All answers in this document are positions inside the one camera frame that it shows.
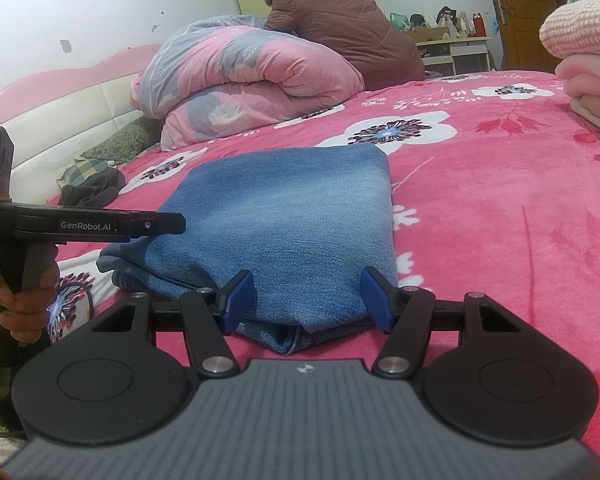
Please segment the person left hand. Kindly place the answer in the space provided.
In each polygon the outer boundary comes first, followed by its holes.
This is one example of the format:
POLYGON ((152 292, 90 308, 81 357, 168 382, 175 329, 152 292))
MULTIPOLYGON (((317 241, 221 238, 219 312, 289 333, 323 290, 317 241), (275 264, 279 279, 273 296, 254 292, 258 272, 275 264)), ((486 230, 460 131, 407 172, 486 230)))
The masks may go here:
POLYGON ((40 276, 37 288, 14 294, 0 271, 0 324, 10 336, 23 344, 33 344, 48 323, 47 309, 55 302, 59 268, 56 262, 40 276))

